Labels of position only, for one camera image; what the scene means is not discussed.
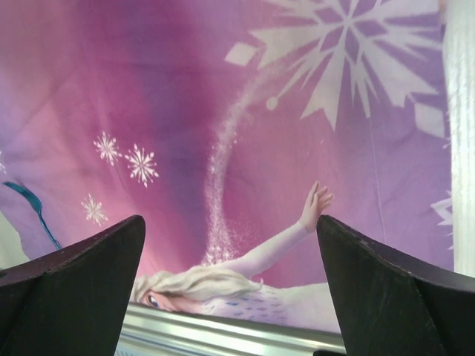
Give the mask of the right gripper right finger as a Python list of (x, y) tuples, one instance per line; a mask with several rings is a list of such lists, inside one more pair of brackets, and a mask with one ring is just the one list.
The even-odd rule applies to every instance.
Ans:
[(473, 355), (474, 279), (324, 215), (318, 243), (348, 355)]

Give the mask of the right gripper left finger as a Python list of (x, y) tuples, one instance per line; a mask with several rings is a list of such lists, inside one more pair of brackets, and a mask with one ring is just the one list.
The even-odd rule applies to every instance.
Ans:
[(1, 271), (1, 354), (113, 355), (144, 240), (134, 215)]

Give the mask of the blue metallic fork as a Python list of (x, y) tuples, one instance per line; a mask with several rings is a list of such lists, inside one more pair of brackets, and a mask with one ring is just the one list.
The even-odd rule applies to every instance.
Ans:
[(26, 199), (26, 201), (30, 204), (31, 208), (33, 211), (36, 213), (39, 222), (47, 234), (49, 240), (53, 243), (55, 249), (58, 251), (62, 249), (60, 243), (56, 240), (56, 238), (52, 235), (50, 229), (48, 228), (47, 223), (45, 222), (45, 219), (43, 217), (43, 204), (42, 201), (26, 186), (17, 184), (11, 181), (5, 181), (2, 183), (2, 185), (8, 187), (9, 189), (12, 189), (16, 193), (20, 194), (22, 197)]

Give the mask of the purple printed placemat cloth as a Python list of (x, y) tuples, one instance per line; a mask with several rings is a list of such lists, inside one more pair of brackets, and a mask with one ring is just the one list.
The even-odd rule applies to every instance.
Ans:
[(1, 265), (139, 214), (139, 275), (328, 213), (452, 269), (440, 1), (3, 1)]

